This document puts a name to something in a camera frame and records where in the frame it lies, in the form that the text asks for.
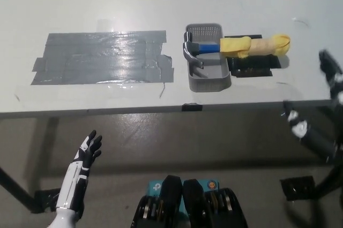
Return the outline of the white and black left hand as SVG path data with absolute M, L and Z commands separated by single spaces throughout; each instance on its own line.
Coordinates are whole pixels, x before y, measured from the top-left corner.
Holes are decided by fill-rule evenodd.
M 66 171 L 56 207 L 78 212 L 88 185 L 91 166 L 101 155 L 102 136 L 93 130 L 82 142 Z

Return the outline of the black and white right hand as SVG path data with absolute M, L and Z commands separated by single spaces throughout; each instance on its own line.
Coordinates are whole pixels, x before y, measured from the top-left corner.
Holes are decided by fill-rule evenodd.
M 320 70 L 330 88 L 335 124 L 342 132 L 342 68 L 327 50 L 319 52 Z M 289 101 L 283 102 L 290 130 L 300 143 L 329 163 L 342 161 L 342 142 L 332 140 L 303 119 Z

